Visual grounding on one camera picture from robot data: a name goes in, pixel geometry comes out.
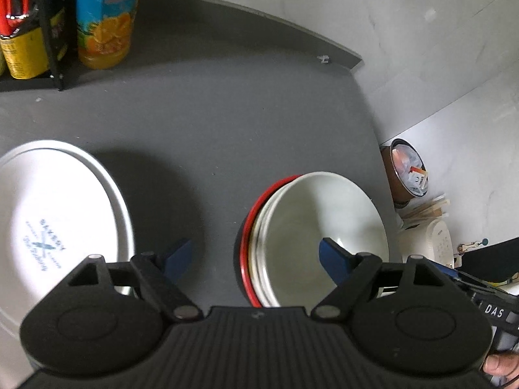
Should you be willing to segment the person's right hand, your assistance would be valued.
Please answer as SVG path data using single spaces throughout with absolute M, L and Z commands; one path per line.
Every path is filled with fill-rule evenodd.
M 514 352 L 493 354 L 487 357 L 483 370 L 492 376 L 504 377 L 507 380 L 518 375 L 519 355 Z

